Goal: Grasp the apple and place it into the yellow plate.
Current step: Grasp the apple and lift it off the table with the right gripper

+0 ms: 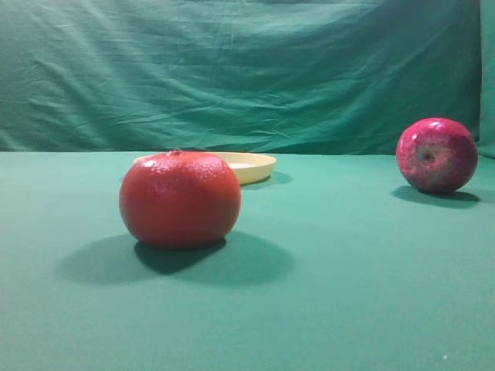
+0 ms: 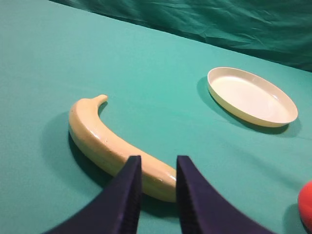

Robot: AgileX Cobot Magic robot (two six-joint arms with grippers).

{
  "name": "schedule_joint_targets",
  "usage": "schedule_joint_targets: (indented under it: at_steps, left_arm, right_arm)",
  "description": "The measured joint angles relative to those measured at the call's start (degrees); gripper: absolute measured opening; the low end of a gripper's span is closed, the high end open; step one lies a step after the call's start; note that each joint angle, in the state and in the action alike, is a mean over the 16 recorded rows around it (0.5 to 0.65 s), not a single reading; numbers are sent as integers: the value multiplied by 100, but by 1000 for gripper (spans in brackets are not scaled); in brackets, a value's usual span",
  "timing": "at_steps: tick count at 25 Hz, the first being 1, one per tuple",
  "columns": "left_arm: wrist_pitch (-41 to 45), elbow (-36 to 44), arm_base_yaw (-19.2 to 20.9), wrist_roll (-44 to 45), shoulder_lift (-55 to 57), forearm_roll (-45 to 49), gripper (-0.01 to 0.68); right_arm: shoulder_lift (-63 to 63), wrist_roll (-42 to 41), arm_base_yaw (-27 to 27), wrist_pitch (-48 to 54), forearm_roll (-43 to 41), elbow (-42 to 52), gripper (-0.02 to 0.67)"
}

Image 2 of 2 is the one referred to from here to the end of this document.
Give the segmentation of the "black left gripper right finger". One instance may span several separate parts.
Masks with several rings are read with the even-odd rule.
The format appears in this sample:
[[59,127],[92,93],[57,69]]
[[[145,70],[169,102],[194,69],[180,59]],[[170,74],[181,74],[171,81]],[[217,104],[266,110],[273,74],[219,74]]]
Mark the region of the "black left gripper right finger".
[[178,156],[176,167],[176,201],[183,234],[272,233],[220,195],[188,156]]

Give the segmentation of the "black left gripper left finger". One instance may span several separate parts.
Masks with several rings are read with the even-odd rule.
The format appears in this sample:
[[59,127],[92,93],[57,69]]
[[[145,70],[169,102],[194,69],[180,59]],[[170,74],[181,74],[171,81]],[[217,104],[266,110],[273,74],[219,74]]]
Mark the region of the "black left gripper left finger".
[[135,234],[142,197],[141,157],[130,156],[87,206],[48,234]]

